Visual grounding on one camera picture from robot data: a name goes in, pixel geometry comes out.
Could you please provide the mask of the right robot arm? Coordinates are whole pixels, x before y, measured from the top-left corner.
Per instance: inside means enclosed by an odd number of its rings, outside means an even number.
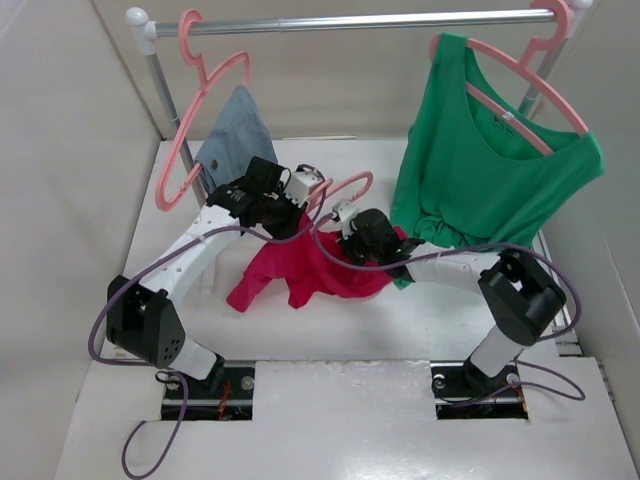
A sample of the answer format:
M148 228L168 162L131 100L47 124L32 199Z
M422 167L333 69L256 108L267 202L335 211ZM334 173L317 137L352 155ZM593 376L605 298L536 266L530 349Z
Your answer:
M380 210L361 211L349 201L336 205L332 216L340 225L338 243L352 264L484 298L494 326L459 370L465 396L489 394L512 359L539 341L566 303L561 287L528 250L453 254L421 239L401 238Z

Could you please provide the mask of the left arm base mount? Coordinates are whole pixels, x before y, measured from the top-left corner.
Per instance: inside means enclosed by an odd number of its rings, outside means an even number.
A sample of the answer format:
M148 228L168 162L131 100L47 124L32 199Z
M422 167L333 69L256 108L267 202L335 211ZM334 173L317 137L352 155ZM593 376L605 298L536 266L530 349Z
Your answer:
M224 367L217 388L185 377L188 399L185 421L250 421L253 417L256 363L232 361ZM158 372L156 380L164 387L160 407L162 420L177 420L183 405L184 388L175 374Z

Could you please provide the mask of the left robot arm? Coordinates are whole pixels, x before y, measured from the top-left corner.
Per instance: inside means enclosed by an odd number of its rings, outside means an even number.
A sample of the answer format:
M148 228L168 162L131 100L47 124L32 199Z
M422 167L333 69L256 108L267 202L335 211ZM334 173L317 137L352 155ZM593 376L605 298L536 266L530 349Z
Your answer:
M216 257L250 228L262 226L277 242L295 236L321 181L310 167L289 171L252 158L243 176L209 195L197 218L153 267L134 279L119 275L111 282L107 339L153 367L184 375L199 395L216 394L225 360L188 337L177 307Z

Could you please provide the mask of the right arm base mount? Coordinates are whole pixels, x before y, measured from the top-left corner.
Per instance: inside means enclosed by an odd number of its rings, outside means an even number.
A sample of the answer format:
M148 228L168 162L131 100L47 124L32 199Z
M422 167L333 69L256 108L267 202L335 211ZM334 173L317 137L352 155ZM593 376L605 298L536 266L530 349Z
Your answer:
M484 377L464 362L432 362L430 371L438 420L529 418L514 364L493 378Z

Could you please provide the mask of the red t shirt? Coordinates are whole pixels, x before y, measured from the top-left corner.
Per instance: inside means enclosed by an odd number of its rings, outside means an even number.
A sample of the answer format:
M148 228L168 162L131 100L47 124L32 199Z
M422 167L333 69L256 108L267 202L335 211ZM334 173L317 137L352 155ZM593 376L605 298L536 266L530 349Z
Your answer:
M315 293L367 298L391 282L384 272L361 272L337 265L326 258L322 249L342 261L348 260L335 232L321 232L318 241L306 232L289 243L265 244L227 296L227 304L244 312L271 281L278 279L286 282L288 303L295 309L305 306Z

